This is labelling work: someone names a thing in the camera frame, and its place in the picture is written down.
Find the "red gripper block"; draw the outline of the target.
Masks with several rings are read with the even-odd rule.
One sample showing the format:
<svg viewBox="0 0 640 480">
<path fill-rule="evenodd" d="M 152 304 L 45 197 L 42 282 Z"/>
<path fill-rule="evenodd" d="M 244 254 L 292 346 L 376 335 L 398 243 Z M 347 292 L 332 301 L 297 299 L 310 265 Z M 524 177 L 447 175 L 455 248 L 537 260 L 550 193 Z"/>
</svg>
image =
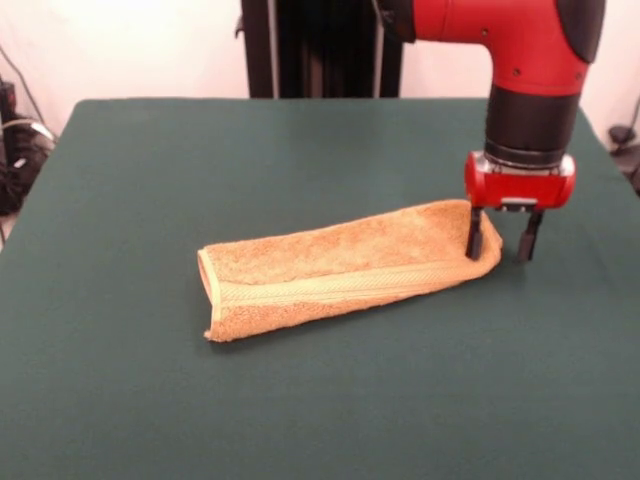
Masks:
<svg viewBox="0 0 640 480">
<path fill-rule="evenodd" d="M 562 208 L 572 195 L 576 182 L 576 164 L 565 154 L 556 167 L 523 170 L 491 162 L 482 152 L 468 154 L 464 167 L 465 191 L 472 207 L 466 257 L 478 260 L 483 245 L 483 209 L 544 211 Z M 532 212 L 522 232 L 516 260 L 533 259 L 543 212 Z"/>
</svg>

